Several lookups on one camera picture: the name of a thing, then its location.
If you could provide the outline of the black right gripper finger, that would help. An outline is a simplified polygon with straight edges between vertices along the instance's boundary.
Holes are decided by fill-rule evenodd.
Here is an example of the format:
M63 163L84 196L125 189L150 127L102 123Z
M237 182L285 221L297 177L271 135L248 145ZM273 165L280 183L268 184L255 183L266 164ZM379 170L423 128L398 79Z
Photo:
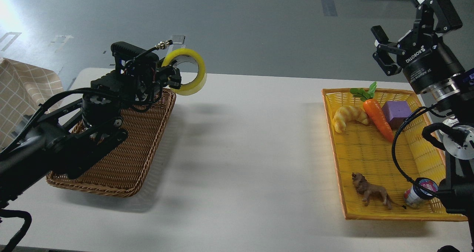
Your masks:
M426 34L442 36L463 26L451 0L410 1L417 9L416 19L411 30L416 41Z
M404 56L406 51L395 42L390 42L384 29L380 26L372 26L371 32L375 37L376 51L373 58L384 71L387 76L396 75L402 71L401 66L391 58L391 54L395 56Z

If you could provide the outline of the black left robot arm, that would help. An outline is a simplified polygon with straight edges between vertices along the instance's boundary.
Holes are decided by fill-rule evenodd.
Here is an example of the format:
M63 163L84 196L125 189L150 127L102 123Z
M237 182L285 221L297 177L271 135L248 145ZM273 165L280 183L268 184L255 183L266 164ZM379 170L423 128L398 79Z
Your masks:
M24 220L4 252L15 249L32 223L29 212L8 210L10 201L49 172L80 177L128 137L123 110L146 113L165 87L181 87L180 71L155 53L171 45L167 40L145 50L115 42L114 70L89 87L52 96L23 117L14 140L1 152L1 218Z

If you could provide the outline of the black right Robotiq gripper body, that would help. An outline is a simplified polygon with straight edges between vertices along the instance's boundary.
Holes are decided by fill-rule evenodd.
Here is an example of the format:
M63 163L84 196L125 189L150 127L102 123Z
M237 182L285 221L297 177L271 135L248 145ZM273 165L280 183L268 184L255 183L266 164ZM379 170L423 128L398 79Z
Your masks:
M405 54L397 56L408 83L416 94L426 93L428 87L465 72L452 50L444 43L443 36L423 33L417 41L409 31L398 40Z

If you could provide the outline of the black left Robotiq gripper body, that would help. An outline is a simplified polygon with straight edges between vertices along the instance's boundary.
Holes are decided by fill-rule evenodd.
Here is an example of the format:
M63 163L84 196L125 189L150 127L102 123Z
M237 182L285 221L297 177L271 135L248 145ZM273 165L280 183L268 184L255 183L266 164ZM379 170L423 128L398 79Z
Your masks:
M172 67L161 67L152 71L147 78L147 98L154 98L160 95L163 88L167 86L169 77L173 75Z

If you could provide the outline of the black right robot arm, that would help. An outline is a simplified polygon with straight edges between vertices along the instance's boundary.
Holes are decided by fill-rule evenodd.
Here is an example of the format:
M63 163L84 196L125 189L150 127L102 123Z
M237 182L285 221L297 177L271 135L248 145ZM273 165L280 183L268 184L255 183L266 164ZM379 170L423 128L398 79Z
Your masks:
M438 198L447 213L464 215L473 235L473 77L444 43L443 36L463 25L451 0L410 0L416 8L413 28L396 42L381 26L371 27L375 37L374 60L388 76L402 72L416 94L431 93L435 105L417 108L396 131L395 138L424 113L447 112L453 126L433 123L422 137L444 152L445 178Z

